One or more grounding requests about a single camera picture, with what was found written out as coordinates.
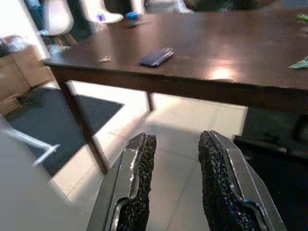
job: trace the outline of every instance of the dark gray rug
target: dark gray rug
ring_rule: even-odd
[[[123,106],[120,103],[77,96],[90,126],[97,132]],[[18,108],[6,116],[10,125],[21,132],[51,145],[60,144],[43,166],[52,177],[86,143],[59,90],[40,89],[22,100]],[[42,149],[29,147],[39,157]]]

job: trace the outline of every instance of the wall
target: wall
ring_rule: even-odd
[[[42,59],[49,57],[23,0],[0,1],[0,37],[20,35],[26,42],[36,45]]]

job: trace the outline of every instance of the table leg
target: table leg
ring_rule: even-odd
[[[153,97],[151,92],[146,92],[146,97],[148,99],[148,106],[150,109],[150,112],[154,111],[154,102],[153,102]]]
[[[109,169],[109,164],[107,161],[106,156],[103,153],[101,146],[99,145],[98,141],[94,137],[93,131],[86,122],[85,115],[83,110],[79,107],[78,102],[74,95],[72,94],[70,88],[68,87],[67,83],[64,81],[58,80],[58,84],[62,90],[64,98],[68,107],[70,108],[75,120],[77,121],[78,125],[80,126],[83,136],[89,145],[92,154],[99,165],[103,174],[107,174]]]

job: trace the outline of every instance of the cardboard box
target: cardboard box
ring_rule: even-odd
[[[19,102],[16,100],[15,96],[11,96],[10,98],[2,101],[0,103],[0,113],[3,116],[6,116],[8,113],[10,113],[11,111],[13,111],[15,108],[19,107],[20,104]]]
[[[0,70],[2,79],[1,91],[17,96],[30,91],[30,85],[10,55],[0,58]]]
[[[21,38],[20,36],[8,36],[2,40],[9,43],[13,38]],[[24,82],[28,87],[35,87],[46,83],[53,79],[52,73],[46,68],[44,63],[40,60],[34,45],[25,46],[24,49],[12,53],[11,56],[15,61],[16,66],[24,76]]]

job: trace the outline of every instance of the white chair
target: white chair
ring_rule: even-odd
[[[111,13],[107,11],[103,0],[81,0],[83,13],[86,19],[92,23],[116,23],[123,19],[123,15],[119,13]],[[99,14],[103,14],[104,20],[98,19]]]
[[[40,31],[43,36],[56,36],[55,41],[63,47],[60,38],[65,35],[69,45],[77,44],[76,40],[69,33],[74,25],[74,18],[66,0],[45,0],[44,1],[44,30]]]
[[[154,0],[148,3],[147,9],[144,7],[144,0],[130,0],[130,3],[133,11],[139,13],[193,13],[183,0]]]

